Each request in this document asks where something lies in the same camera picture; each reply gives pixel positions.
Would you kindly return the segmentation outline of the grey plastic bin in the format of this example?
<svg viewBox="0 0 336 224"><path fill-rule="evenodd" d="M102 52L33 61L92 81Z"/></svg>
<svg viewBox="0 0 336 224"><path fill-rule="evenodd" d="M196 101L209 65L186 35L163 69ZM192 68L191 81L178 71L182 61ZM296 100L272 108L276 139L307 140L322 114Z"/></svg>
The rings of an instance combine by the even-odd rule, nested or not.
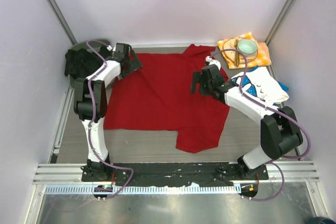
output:
<svg viewBox="0 0 336 224"><path fill-rule="evenodd" d="M70 49L79 50L79 49L83 48L83 49L85 49L89 52L94 52L93 51L93 49L94 49L100 55L102 55L105 60L108 60L108 58L111 56L111 53L108 52L108 50L106 49L106 46L110 45L110 44L111 44L111 41L109 39L99 38L99 39L90 40L89 41L90 47L87 45L87 42L84 41L84 42L75 44ZM76 79L72 78L71 76L66 76L66 77L68 78L70 89L74 90Z"/></svg>

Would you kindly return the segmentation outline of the red t-shirt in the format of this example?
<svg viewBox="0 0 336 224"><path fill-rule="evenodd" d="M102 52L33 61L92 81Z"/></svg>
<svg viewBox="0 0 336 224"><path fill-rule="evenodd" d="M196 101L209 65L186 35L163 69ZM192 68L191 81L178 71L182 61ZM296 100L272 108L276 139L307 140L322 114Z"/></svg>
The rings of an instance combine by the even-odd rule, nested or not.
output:
<svg viewBox="0 0 336 224"><path fill-rule="evenodd" d="M191 44L180 54L138 54L142 68L114 83L103 128L177 131L179 150L216 148L229 106L190 92L193 72L214 50Z"/></svg>

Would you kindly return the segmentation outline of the white daisy print t-shirt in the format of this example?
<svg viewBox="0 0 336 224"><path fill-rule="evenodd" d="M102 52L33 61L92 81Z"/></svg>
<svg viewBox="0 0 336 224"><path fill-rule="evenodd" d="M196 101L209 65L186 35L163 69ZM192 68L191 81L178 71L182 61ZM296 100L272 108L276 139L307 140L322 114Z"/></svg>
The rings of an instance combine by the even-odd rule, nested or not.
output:
<svg viewBox="0 0 336 224"><path fill-rule="evenodd" d="M255 67L248 71L243 78L240 72L231 78L231 81L240 84L242 80L242 90L257 97L267 104L281 104L289 99L287 89L283 89L280 83L275 80L266 67Z"/></svg>

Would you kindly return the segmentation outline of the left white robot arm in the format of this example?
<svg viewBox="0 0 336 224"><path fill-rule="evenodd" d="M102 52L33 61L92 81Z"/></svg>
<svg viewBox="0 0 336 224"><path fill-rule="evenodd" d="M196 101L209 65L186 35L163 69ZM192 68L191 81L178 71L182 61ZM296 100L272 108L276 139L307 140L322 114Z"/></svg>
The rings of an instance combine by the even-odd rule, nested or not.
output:
<svg viewBox="0 0 336 224"><path fill-rule="evenodd" d="M92 47L91 42L101 44L102 50ZM81 180L105 182L113 172L103 129L108 109L106 88L116 78L123 79L141 69L142 63L129 44L117 43L112 47L106 40L91 42L87 41L79 51L101 60L102 64L86 77L74 81L73 107L84 126L88 143L87 163L81 166Z"/></svg>

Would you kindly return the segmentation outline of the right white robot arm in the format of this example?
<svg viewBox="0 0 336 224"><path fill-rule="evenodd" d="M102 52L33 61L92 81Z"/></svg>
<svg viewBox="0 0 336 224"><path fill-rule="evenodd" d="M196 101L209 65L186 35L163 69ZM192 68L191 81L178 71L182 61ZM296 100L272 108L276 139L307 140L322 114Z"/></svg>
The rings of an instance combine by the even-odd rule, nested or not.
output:
<svg viewBox="0 0 336 224"><path fill-rule="evenodd" d="M267 106L262 100L243 91L241 81L224 79L218 66L206 65L192 75L191 93L212 96L215 100L235 108L260 127L260 143L237 162L237 173L242 179L253 177L257 169L270 161L284 157L303 143L301 129L292 108Z"/></svg>

